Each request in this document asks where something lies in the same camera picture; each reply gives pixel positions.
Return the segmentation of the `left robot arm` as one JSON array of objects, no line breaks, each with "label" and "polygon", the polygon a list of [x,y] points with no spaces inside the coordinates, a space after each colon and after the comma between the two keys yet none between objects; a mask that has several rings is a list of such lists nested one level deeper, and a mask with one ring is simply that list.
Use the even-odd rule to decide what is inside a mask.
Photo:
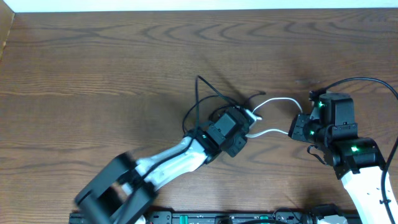
[{"label": "left robot arm", "polygon": [[256,120],[250,110],[231,107],[216,122],[190,130],[164,152],[137,160],[120,154],[77,194],[75,204],[90,223],[145,223],[144,214],[160,188],[222,152],[236,156]]}]

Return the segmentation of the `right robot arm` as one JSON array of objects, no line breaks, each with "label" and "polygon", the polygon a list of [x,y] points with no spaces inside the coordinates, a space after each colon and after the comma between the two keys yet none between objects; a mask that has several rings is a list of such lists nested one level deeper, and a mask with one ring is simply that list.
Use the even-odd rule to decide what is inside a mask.
[{"label": "right robot arm", "polygon": [[358,136],[353,99],[345,93],[324,93],[313,99],[310,114],[298,114],[289,137],[309,143],[323,153],[348,192],[363,223],[397,222],[397,201],[386,162],[371,138]]}]

